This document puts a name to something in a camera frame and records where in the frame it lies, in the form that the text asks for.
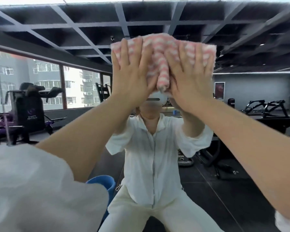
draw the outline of white vr headset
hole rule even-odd
[[[155,92],[155,93],[152,93],[147,98],[146,102],[163,106],[166,104],[167,100],[168,100],[168,97],[166,94],[162,94],[160,92]]]

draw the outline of blue bucket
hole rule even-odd
[[[116,183],[115,183],[114,178],[108,175],[101,175],[101,176],[94,177],[86,182],[86,184],[93,184],[93,183],[99,183],[106,188],[106,190],[108,191],[108,196],[109,196],[109,199],[108,199],[108,206],[109,206],[109,204],[113,200],[113,196],[115,193]],[[107,216],[108,216],[108,211],[106,210],[102,218],[102,221],[104,221]]]

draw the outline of shirt sleeve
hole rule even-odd
[[[28,144],[0,145],[0,232],[97,231],[107,204],[107,190],[74,181],[63,159]]]
[[[205,125],[204,130],[199,136],[195,138],[187,137],[182,129],[183,124],[184,120],[182,118],[173,119],[177,146],[186,157],[191,158],[197,151],[210,146],[214,132]]]
[[[279,212],[275,213],[275,224],[281,232],[290,232],[290,220],[284,218]]]
[[[126,129],[121,134],[113,134],[106,144],[106,149],[111,155],[122,152],[131,140],[134,133],[133,118],[127,120]]]

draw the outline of logo on machine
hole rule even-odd
[[[35,109],[29,109],[28,111],[28,118],[27,120],[34,120],[37,119],[38,117],[35,115]]]

